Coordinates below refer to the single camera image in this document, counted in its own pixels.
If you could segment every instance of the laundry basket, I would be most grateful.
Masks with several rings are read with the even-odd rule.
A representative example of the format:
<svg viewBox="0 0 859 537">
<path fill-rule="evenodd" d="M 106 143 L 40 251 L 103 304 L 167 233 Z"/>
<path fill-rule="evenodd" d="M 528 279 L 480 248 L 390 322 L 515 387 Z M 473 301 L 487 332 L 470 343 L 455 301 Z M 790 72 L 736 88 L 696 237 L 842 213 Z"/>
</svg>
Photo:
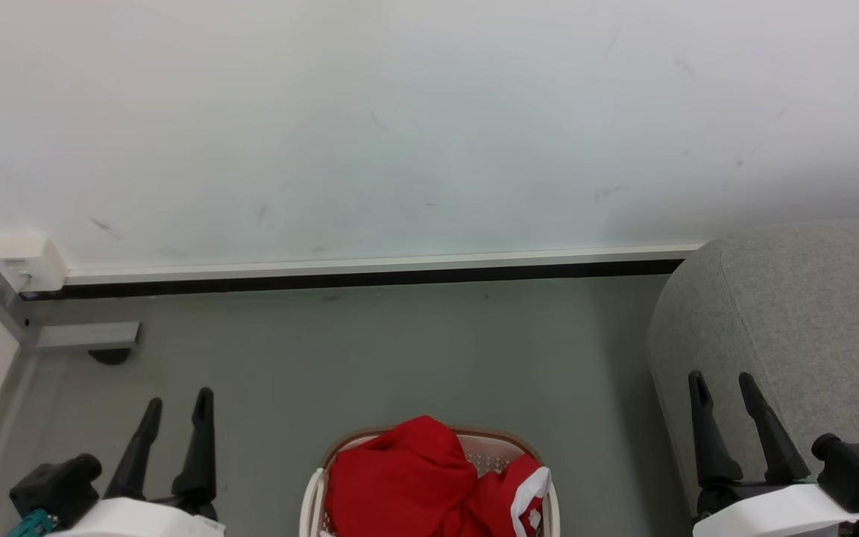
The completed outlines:
<svg viewBox="0 0 859 537">
<path fill-rule="evenodd" d="M 325 512 L 324 498 L 327 496 L 327 479 L 330 466 L 337 458 L 337 453 L 355 448 L 389 430 L 391 428 L 387 427 L 359 431 L 345 436 L 330 449 L 330 452 L 327 452 L 320 468 L 317 468 L 317 471 L 310 477 L 306 492 L 303 493 L 300 537 L 320 537 L 321 530 L 331 533 L 330 516 Z M 510 462 L 523 454 L 529 454 L 536 461 L 542 461 L 535 450 L 529 447 L 527 443 L 522 442 L 522 439 L 504 432 L 460 427 L 454 427 L 453 432 L 456 432 L 459 443 L 463 446 L 466 459 L 473 463 L 480 476 L 491 471 L 502 472 Z M 542 537 L 560 536 L 558 499 L 556 499 L 556 487 L 552 483 L 549 484 L 549 493 L 542 502 L 542 525 L 536 535 Z"/>
</svg>

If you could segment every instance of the teal connector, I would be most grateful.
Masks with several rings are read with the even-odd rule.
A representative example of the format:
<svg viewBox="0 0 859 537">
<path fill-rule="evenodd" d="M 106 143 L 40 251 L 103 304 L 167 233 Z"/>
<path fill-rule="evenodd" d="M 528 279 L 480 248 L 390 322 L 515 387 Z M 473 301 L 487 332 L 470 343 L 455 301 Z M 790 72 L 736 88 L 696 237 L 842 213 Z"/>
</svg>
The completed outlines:
<svg viewBox="0 0 859 537">
<path fill-rule="evenodd" d="M 6 537 L 39 537 L 51 533 L 54 528 L 55 524 L 51 522 L 48 513 L 43 509 L 35 509 L 28 513 L 28 516 L 24 517 Z"/>
</svg>

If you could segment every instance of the black baseboard strip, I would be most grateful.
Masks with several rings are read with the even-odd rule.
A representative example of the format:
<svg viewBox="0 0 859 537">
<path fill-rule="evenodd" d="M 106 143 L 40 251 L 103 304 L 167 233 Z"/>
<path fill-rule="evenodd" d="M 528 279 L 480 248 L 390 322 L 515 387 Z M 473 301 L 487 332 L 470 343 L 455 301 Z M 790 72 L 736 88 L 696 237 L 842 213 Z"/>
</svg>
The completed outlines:
<svg viewBox="0 0 859 537">
<path fill-rule="evenodd" d="M 196 292 L 243 292 L 243 290 L 321 289 L 344 286 L 398 286 L 452 282 L 492 282 L 541 278 L 589 278 L 597 276 L 640 276 L 670 274 L 681 259 L 657 261 L 617 261 L 576 265 L 495 266 L 494 268 L 452 268 L 435 271 L 368 272 L 364 274 L 324 274 L 315 276 L 274 276 L 226 280 L 190 280 L 129 284 L 65 286 L 55 292 L 23 293 L 30 301 L 129 296 L 188 295 Z"/>
</svg>

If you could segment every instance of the brown basket rim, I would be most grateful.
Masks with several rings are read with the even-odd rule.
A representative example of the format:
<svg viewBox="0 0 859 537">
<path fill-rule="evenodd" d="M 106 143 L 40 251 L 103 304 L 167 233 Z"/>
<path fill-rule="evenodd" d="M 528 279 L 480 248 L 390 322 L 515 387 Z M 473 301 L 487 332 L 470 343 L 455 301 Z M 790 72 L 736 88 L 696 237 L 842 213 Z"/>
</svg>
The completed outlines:
<svg viewBox="0 0 859 537">
<path fill-rule="evenodd" d="M 382 435 L 385 432 L 391 431 L 396 426 L 392 427 L 369 427 L 365 429 L 359 429 L 354 431 L 348 435 L 344 435 L 343 438 L 340 438 L 337 442 L 334 442 L 333 445 L 330 446 L 330 449 L 327 450 L 327 455 L 324 455 L 323 461 L 320 463 L 320 467 L 324 470 L 330 469 L 330 463 L 333 462 L 334 458 L 336 458 L 337 453 L 340 452 L 340 448 L 347 445 L 349 442 L 355 441 L 355 439 L 360 439 L 363 436 L 378 436 Z M 450 429 L 453 429 L 453 432 L 457 435 L 466 435 L 466 436 L 483 436 L 483 438 L 488 439 L 498 439 L 498 441 L 504 441 L 511 443 L 516 448 L 522 450 L 523 453 L 527 455 L 531 455 L 539 465 L 542 465 L 542 458 L 539 456 L 538 452 L 529 445 L 528 442 L 524 441 L 520 436 L 516 436 L 512 433 L 508 433 L 506 431 L 500 431 L 498 429 L 485 429 L 481 427 L 466 427 L 463 425 L 447 425 Z"/>
</svg>

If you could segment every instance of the baseboard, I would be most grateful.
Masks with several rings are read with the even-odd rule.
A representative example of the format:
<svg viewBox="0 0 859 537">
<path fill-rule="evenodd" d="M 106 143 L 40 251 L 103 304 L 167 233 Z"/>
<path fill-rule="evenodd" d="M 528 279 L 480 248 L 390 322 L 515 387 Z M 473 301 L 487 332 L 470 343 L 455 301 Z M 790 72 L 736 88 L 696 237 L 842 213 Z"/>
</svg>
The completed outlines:
<svg viewBox="0 0 859 537">
<path fill-rule="evenodd" d="M 69 272 L 58 292 L 27 293 L 28 300 L 180 295 L 192 292 L 334 288 L 532 278 L 664 274 L 701 245 L 586 248 L 572 251 L 444 255 L 262 263 L 168 266 Z"/>
</svg>

